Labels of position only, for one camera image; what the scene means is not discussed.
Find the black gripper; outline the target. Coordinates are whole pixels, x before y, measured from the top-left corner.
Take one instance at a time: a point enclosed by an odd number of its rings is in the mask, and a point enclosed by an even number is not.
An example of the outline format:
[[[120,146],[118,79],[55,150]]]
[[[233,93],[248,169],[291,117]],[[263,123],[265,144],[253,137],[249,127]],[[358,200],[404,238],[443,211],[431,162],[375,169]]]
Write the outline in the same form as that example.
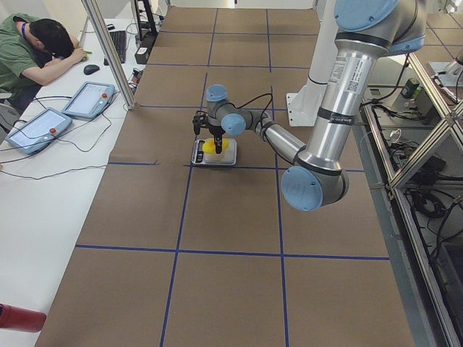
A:
[[[214,137],[214,146],[216,154],[222,153],[222,136],[224,134],[224,130],[221,125],[215,125],[211,122],[208,123],[208,131]]]

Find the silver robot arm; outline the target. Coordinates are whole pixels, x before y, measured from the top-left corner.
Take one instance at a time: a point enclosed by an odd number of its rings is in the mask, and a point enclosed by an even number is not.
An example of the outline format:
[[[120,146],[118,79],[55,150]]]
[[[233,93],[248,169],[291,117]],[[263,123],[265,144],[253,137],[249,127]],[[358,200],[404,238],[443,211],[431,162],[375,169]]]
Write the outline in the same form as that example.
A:
[[[372,69],[381,57],[419,50],[425,40],[426,17],[426,1],[336,2],[337,55],[307,144],[266,113],[235,107],[223,85],[207,89],[205,125],[231,136],[253,131],[290,162],[281,189],[293,208],[312,211],[333,204],[349,188],[339,159]]]

